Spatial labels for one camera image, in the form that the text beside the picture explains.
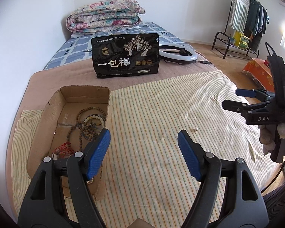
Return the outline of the right hand white glove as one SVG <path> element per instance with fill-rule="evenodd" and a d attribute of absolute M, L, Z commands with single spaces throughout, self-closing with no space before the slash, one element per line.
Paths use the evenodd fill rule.
<path fill-rule="evenodd" d="M 265 125 L 259 125 L 258 128 L 260 130 L 260 143 L 263 145 L 263 154 L 267 155 L 276 147 L 274 142 L 274 132 L 268 130 Z M 285 139 L 285 123 L 278 125 L 278 134 L 280 138 Z"/>

